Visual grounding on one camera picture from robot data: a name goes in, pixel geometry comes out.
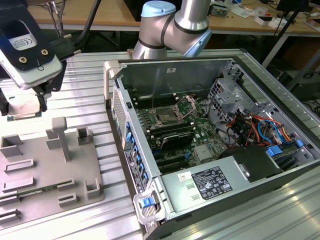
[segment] chipset heatsink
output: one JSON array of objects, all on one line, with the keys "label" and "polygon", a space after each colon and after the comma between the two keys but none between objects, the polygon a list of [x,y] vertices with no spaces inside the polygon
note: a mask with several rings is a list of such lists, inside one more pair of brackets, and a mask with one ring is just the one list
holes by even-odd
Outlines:
[{"label": "chipset heatsink", "polygon": [[201,162],[213,157],[205,144],[194,147],[194,153]]}]

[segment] computer chassis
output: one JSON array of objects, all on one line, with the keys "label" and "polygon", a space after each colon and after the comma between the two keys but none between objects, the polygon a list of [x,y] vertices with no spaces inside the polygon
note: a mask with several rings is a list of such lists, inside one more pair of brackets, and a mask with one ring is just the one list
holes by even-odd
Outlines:
[{"label": "computer chassis", "polygon": [[[109,81],[115,83],[112,100]],[[246,81],[254,89],[246,87]],[[264,100],[256,100],[254,91]],[[188,114],[201,119],[199,124],[183,121],[185,112],[175,111],[186,96],[192,99],[190,105],[198,106]],[[281,188],[320,164],[319,138],[237,56],[107,61],[104,97],[136,214],[148,240],[164,238]],[[163,106],[169,107],[158,114]],[[146,112],[143,118],[141,109]],[[172,123],[165,120],[170,117],[177,117],[175,126],[164,126]],[[265,133],[249,132],[253,137],[246,137],[242,122],[253,123],[251,132],[257,128]],[[258,123],[262,128],[254,127]],[[181,124],[187,133],[177,130]],[[163,127],[175,128],[174,134],[158,135]],[[217,136],[225,145],[219,157],[214,155],[216,146],[221,146]],[[180,137],[188,142],[176,148]],[[269,143],[255,140],[261,137]],[[171,152],[164,154],[167,142]],[[185,159],[168,159],[172,151],[181,152]],[[160,161],[155,159],[159,152],[163,154]],[[170,162],[174,167],[163,174],[164,163],[171,159],[178,164]]]}]

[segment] power supply label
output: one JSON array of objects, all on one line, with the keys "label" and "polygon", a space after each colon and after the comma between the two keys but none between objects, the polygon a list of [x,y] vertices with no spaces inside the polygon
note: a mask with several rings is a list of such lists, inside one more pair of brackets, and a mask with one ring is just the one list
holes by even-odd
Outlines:
[{"label": "power supply label", "polygon": [[204,200],[233,190],[219,166],[192,174],[192,178]]}]

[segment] screw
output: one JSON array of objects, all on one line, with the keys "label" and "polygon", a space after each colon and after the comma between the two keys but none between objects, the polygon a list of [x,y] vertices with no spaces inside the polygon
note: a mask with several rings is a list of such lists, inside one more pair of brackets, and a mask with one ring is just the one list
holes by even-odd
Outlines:
[{"label": "screw", "polygon": [[41,53],[42,53],[42,55],[45,55],[45,56],[48,55],[47,49],[42,49],[42,50],[41,50]]},{"label": "screw", "polygon": [[25,64],[27,62],[27,59],[24,56],[22,56],[19,58],[19,62]]}]

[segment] desk leg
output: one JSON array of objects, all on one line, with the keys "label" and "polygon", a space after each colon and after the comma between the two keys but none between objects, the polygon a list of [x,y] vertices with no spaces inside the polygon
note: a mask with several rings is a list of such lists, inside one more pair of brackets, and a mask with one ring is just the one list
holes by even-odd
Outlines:
[{"label": "desk leg", "polygon": [[312,67],[316,64],[316,62],[318,62],[319,59],[320,59],[320,49],[315,53],[315,55],[313,55],[313,57],[309,60],[309,62],[306,65],[304,65],[301,71],[299,71],[299,73],[294,77],[294,79],[292,79],[292,81],[286,86],[286,88],[289,91],[292,91],[292,89],[295,88],[299,80],[304,78],[304,75],[306,75],[306,73],[310,69],[312,69]]},{"label": "desk leg", "polygon": [[264,66],[265,68],[269,65],[269,63],[272,61],[272,59],[274,59],[275,55],[277,54],[277,52],[280,50],[280,48],[282,47],[282,45],[285,43],[285,41],[287,40],[288,36],[287,35],[283,35],[279,41],[275,44],[275,46],[272,48],[271,52],[269,53],[269,55],[265,58],[265,60],[262,63],[262,66]]}]

